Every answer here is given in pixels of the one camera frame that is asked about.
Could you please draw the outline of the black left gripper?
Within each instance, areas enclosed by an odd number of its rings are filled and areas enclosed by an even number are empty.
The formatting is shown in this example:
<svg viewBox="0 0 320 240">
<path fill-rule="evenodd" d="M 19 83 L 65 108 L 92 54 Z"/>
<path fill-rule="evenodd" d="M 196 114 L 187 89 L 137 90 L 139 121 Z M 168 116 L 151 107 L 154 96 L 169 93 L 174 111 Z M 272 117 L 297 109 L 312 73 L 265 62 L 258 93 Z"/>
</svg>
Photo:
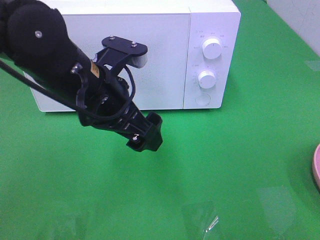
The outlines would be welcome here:
<svg viewBox="0 0 320 240">
<path fill-rule="evenodd" d="M 121 134 L 128 139 L 126 145 L 136 152 L 156 152 L 163 143 L 163 120 L 155 112 L 144 116 L 133 103 L 136 86 L 127 67 L 143 68 L 148 61 L 148 47 L 113 35 L 101 44 L 103 50 L 98 52 L 96 61 L 77 50 L 74 73 L 81 86 L 75 104 L 80 108 L 80 123 Z"/>
</svg>

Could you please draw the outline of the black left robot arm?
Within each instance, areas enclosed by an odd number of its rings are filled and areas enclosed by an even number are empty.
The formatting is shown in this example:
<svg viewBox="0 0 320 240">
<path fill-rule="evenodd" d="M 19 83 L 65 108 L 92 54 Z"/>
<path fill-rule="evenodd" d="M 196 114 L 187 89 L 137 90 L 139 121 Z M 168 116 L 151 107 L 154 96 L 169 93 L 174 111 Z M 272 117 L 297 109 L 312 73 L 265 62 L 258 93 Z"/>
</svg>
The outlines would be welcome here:
<svg viewBox="0 0 320 240">
<path fill-rule="evenodd" d="M 163 139 L 162 118 L 143 115 L 135 105 L 134 79 L 120 77 L 130 67 L 141 68 L 148 48 L 109 36 L 90 59 L 70 39 L 62 14 L 39 0 L 0 3 L 0 51 L 27 79 L 5 63 L 0 67 L 32 89 L 75 110 L 83 126 L 115 132 L 137 152 L 157 151 Z"/>
</svg>

